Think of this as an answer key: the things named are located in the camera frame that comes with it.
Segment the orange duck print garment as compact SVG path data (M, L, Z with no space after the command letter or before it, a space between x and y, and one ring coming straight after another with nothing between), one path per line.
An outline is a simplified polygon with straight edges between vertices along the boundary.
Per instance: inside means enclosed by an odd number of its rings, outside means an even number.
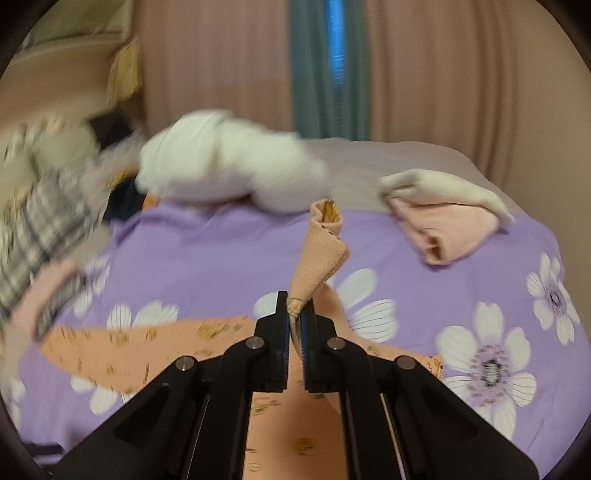
M276 233L238 222L259 241L216 234L190 211L158 207L114 238L115 271L143 288L138 311L116 304L102 328L54 327L44 358L73 382L127 405L56 466L59 479L311 479L344 474L341 431L322 396L305 392L294 314L339 268L342 217L319 201ZM287 292L287 389L254 391L253 306Z

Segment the folded pink white clothes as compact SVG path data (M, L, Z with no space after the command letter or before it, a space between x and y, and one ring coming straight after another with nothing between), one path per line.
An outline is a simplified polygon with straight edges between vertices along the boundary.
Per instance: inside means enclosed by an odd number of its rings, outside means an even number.
M431 266L469 256L515 218L502 198L461 177L410 169L379 180L380 193Z

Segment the purple floral bed sheet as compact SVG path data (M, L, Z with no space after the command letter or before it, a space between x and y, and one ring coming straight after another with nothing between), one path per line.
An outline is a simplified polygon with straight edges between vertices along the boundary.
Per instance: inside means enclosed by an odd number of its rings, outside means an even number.
M174 206L116 227L89 262L93 284L54 333L202 331L209 318L270 313L296 268L308 218L249 207L196 214ZM426 265L394 217L349 210L351 255L329 278L349 329L377 353L441 361L446 384L507 436L541 475L564 460L590 414L590 345L563 286L558 243L521 214L447 267Z

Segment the white plush toy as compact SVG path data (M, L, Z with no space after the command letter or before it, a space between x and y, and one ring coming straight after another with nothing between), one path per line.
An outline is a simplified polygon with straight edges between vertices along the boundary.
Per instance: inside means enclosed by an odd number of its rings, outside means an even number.
M290 213L329 196L329 171L297 133L228 110L197 110L142 146L135 184L161 201L196 205L249 197L263 210Z

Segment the dark navy garment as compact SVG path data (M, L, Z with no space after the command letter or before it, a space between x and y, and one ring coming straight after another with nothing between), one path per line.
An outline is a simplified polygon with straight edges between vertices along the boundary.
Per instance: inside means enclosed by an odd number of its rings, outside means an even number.
M145 197L137 190L135 177L126 177L111 190L102 221L127 221L142 210Z

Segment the pink garment with grey trim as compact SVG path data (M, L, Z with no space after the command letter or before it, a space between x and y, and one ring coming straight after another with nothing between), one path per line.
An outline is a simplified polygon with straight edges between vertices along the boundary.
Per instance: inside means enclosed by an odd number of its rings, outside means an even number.
M87 284L89 276L73 261L43 265L11 312L10 321L29 339L42 338L58 312Z

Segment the teal curtain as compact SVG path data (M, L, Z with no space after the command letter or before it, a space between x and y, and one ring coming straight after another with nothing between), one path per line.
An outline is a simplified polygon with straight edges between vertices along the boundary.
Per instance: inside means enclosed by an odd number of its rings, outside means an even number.
M370 69L361 1L291 1L294 125L304 138L370 138Z

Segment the grey plaid blanket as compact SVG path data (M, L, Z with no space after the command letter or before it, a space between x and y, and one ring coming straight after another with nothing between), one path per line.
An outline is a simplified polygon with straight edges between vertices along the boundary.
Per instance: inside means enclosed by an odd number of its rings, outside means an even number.
M1 320L39 269L73 250L95 224L79 179L98 155L46 171L31 186L1 197Z

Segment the pink curtain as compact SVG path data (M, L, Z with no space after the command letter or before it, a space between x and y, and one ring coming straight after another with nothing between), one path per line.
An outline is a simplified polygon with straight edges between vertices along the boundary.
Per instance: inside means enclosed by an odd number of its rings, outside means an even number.
M294 125L291 1L143 1L150 130L225 108ZM522 204L590 196L590 68L551 1L361 1L370 138L467 155Z

